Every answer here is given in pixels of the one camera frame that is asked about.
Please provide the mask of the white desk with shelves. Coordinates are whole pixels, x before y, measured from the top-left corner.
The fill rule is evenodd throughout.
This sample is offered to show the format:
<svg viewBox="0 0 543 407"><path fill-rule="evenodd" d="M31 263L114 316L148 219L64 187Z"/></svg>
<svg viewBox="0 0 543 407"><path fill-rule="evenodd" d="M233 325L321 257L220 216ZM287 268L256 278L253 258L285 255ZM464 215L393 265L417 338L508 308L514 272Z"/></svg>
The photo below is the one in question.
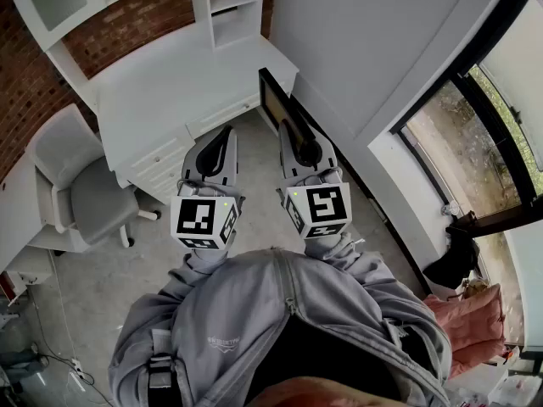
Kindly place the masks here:
<svg viewBox="0 0 543 407"><path fill-rule="evenodd" d="M170 34L88 78L98 94L94 113L109 169L117 175L145 144L260 94L261 68L292 91L297 68L262 36L215 50Z"/></svg>

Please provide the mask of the person's black shirt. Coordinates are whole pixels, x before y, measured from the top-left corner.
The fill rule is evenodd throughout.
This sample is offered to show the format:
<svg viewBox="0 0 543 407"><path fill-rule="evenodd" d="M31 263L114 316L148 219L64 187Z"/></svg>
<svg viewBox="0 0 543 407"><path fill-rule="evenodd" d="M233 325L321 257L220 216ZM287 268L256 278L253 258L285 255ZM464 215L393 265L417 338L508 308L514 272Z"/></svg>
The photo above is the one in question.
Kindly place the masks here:
<svg viewBox="0 0 543 407"><path fill-rule="evenodd" d="M257 366L245 402L267 387L301 376L328 379L372 395L401 400L385 362L291 316Z"/></svg>

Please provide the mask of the pink padded cloth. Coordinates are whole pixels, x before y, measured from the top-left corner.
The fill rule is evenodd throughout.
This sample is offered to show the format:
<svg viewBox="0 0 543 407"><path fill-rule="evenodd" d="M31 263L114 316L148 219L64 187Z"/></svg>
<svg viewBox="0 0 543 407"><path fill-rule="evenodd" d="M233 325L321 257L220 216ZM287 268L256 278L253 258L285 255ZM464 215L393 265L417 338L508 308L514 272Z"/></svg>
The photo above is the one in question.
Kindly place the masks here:
<svg viewBox="0 0 543 407"><path fill-rule="evenodd" d="M505 315L500 285L461 300L444 301L429 295L423 302L451 341L451 378L504 353Z"/></svg>

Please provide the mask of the person's right forearm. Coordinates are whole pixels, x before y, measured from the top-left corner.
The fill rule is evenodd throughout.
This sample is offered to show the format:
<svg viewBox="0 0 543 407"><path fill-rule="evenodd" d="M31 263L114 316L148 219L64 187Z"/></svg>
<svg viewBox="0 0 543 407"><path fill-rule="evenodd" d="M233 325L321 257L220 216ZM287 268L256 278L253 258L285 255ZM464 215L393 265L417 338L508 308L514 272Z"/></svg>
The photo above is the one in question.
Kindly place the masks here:
<svg viewBox="0 0 543 407"><path fill-rule="evenodd" d="M305 254L352 276L378 303L383 314L428 313L428 307L385 264L379 252L355 249L349 233L305 240Z"/></svg>

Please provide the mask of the black framed window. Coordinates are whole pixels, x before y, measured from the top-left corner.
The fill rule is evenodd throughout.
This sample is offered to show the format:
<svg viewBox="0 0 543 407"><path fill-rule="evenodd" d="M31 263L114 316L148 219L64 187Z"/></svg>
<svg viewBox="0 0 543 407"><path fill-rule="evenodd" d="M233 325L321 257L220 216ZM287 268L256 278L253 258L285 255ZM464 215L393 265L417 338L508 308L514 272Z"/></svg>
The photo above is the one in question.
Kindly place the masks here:
<svg viewBox="0 0 543 407"><path fill-rule="evenodd" d="M500 0L392 128L452 225L483 237L543 220L543 0Z"/></svg>

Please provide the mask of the black framed picture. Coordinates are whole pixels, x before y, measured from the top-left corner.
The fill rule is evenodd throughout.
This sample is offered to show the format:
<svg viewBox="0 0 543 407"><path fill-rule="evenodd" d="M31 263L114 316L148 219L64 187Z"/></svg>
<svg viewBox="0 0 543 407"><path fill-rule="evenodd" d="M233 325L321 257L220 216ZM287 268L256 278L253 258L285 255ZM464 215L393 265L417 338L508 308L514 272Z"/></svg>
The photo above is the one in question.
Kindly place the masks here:
<svg viewBox="0 0 543 407"><path fill-rule="evenodd" d="M260 84L260 106L275 130L286 122L294 134L296 148L316 140L316 137L294 106L293 100L283 90L278 81L267 68L258 71Z"/></svg>

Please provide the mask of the black bag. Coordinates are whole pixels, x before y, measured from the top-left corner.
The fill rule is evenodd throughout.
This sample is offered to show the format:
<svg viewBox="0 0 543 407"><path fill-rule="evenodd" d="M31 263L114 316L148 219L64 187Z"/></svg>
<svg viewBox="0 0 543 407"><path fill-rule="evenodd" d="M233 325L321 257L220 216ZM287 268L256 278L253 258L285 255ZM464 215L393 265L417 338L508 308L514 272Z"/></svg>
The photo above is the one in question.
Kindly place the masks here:
<svg viewBox="0 0 543 407"><path fill-rule="evenodd" d="M449 289L457 289L472 271L481 276L478 244L463 229L452 225L445 228L450 245L445 254L423 270L433 283Z"/></svg>

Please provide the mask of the grey office chair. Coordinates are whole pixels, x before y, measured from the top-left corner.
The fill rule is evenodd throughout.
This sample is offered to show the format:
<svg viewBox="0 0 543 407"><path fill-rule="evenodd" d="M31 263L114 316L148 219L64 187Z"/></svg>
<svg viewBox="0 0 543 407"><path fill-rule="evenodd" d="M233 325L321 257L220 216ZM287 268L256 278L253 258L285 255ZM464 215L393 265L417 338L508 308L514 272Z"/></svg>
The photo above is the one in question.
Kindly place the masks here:
<svg viewBox="0 0 543 407"><path fill-rule="evenodd" d="M60 233L76 229L85 244L93 245L119 232L122 245L129 248L134 245L126 230L130 222L161 218L160 211L139 207L132 185L119 184L103 144L75 104L43 124L25 152L52 184L54 225Z"/></svg>

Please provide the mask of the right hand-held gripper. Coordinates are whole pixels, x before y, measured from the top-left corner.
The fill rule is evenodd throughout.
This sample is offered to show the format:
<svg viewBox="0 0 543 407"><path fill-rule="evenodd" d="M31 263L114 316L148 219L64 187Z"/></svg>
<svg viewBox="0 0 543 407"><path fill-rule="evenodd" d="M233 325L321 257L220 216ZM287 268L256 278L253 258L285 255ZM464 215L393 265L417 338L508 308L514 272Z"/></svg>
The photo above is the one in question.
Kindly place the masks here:
<svg viewBox="0 0 543 407"><path fill-rule="evenodd" d="M283 186L278 189L281 204L303 239L317 239L342 232L352 221L350 185L333 144L319 130L297 149L297 139L289 123L279 126ZM307 176L312 171L319 171Z"/></svg>

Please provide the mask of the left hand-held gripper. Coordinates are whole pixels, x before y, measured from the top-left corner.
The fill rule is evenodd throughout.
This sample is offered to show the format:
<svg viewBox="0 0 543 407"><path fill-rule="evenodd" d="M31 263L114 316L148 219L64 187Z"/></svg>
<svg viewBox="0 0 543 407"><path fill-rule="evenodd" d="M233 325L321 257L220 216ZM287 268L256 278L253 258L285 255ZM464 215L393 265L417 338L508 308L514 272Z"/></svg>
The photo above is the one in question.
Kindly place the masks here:
<svg viewBox="0 0 543 407"><path fill-rule="evenodd" d="M231 125L206 133L185 156L178 194L171 198L171 236L190 250L227 251L244 196L238 176L238 136Z"/></svg>

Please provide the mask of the person's left forearm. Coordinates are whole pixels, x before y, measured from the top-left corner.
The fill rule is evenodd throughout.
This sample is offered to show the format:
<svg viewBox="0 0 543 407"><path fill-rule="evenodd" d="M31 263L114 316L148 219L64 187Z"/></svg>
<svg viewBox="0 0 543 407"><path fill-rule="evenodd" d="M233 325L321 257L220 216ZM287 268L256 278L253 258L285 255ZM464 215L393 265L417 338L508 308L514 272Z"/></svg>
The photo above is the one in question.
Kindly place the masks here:
<svg viewBox="0 0 543 407"><path fill-rule="evenodd" d="M192 250L185 254L180 267L168 272L169 281L159 291L168 304L179 305L220 268L228 258L227 250Z"/></svg>

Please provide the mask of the white drawer pedestal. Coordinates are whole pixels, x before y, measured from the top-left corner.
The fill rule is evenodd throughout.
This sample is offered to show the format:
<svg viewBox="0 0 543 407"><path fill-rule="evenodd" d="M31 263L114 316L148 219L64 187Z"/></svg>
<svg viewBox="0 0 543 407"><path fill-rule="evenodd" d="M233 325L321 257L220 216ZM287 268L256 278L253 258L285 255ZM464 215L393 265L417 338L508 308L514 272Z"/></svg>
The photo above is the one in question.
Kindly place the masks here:
<svg viewBox="0 0 543 407"><path fill-rule="evenodd" d="M194 140L186 128L168 133L138 148L115 170L128 181L165 205L177 195L183 160Z"/></svg>

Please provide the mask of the white frosted glass cabinet door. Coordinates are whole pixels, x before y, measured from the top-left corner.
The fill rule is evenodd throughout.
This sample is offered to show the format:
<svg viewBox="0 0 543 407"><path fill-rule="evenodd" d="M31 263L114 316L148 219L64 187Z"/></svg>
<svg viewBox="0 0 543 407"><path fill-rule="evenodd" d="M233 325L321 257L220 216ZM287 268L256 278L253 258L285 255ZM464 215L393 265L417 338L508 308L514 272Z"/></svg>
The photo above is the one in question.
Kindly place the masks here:
<svg viewBox="0 0 543 407"><path fill-rule="evenodd" d="M14 0L42 50L106 7L105 0Z"/></svg>

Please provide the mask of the person's grey zip jacket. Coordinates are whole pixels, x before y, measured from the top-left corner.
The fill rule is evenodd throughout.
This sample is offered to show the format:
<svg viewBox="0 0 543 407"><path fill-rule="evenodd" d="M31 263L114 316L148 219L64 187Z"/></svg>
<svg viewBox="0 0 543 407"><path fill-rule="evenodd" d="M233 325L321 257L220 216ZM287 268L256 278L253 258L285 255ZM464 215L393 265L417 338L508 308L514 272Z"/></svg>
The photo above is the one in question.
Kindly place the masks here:
<svg viewBox="0 0 543 407"><path fill-rule="evenodd" d="M159 292L137 300L109 365L115 404L246 407L255 370L291 316L385 362L400 402L450 407L451 342L429 307L386 316L346 272L280 248L228 257L179 305Z"/></svg>

